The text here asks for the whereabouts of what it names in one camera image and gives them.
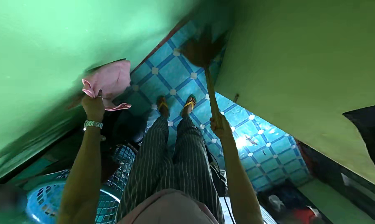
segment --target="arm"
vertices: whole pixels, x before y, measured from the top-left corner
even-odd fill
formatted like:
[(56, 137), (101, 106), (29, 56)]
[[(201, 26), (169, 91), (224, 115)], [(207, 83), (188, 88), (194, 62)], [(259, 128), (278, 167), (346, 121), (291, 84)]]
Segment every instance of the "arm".
[(236, 224), (263, 224), (260, 205), (252, 184), (241, 165), (232, 130), (225, 116), (219, 113), (222, 127), (211, 119), (211, 129), (219, 137), (225, 156), (230, 201)]
[[(98, 97), (85, 96), (82, 106), (87, 119), (101, 122), (104, 106)], [(64, 186), (57, 223), (94, 223), (100, 195), (100, 128), (87, 127), (80, 150)]]

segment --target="broom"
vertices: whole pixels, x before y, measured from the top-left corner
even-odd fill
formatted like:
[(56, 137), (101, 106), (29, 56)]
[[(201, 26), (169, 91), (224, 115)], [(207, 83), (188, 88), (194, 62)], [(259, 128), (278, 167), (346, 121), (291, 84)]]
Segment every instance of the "broom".
[(206, 26), (198, 40), (190, 38), (183, 44), (181, 53), (195, 66), (204, 68), (205, 79), (207, 81), (208, 95), (210, 98), (210, 107), (212, 118), (214, 118), (217, 127), (222, 126), (219, 117), (219, 107), (215, 98), (214, 83), (210, 72), (210, 62), (225, 45), (226, 32), (220, 35), (212, 42), (212, 31), (210, 26)]

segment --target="leg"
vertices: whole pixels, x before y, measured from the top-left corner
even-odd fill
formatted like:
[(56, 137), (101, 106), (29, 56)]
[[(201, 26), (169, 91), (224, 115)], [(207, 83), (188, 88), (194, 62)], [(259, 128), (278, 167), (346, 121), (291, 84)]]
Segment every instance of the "leg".
[(148, 130), (139, 153), (136, 155), (118, 207), (117, 222), (146, 198), (157, 190), (161, 190), (161, 187), (169, 188), (169, 185), (165, 184), (167, 181), (163, 178), (163, 176), (170, 176), (170, 171), (168, 170), (167, 172), (167, 167), (171, 163), (171, 158), (166, 152), (168, 109), (165, 108), (159, 107), (162, 116)]
[(212, 181), (201, 131), (188, 115), (182, 113), (175, 144), (175, 173), (179, 176), (180, 190), (204, 203), (220, 224), (225, 223), (219, 196)]

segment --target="blue tiled floor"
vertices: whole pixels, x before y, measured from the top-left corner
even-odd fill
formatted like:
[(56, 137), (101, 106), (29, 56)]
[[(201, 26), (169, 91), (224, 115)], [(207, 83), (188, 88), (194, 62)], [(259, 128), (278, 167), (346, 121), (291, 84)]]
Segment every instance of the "blue tiled floor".
[[(210, 129), (211, 112), (204, 70), (190, 64), (177, 49), (196, 31), (194, 24), (189, 22), (131, 74), (132, 87), (126, 92), (125, 101), (132, 104), (130, 112), (134, 115), (151, 111), (148, 122), (150, 126), (159, 116), (153, 104), (159, 95), (164, 95), (170, 108), (169, 121), (173, 122), (169, 127), (168, 145), (173, 148), (177, 124), (181, 120), (180, 110), (187, 97), (194, 94), (197, 105), (191, 118), (195, 125), (203, 130), (210, 152), (219, 162), (221, 169), (224, 169), (220, 141)], [(214, 76), (222, 63), (221, 56), (222, 54), (211, 64)], [(255, 190), (268, 189), (286, 178), (291, 178), (298, 185), (309, 179), (307, 167), (293, 137), (222, 95), (217, 93), (216, 98), (220, 111), (225, 114), (234, 130), (241, 162)]]

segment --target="pink towel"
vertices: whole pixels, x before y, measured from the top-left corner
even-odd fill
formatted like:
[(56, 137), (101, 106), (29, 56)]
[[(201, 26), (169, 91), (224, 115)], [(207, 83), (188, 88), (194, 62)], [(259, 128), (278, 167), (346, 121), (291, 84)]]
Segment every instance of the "pink towel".
[(122, 103), (115, 106), (111, 101), (122, 94), (130, 86), (129, 69), (131, 62), (127, 60), (115, 61), (97, 69), (93, 74), (82, 79), (82, 91), (90, 97), (96, 97), (102, 90), (105, 110), (122, 110), (131, 107), (131, 104)]

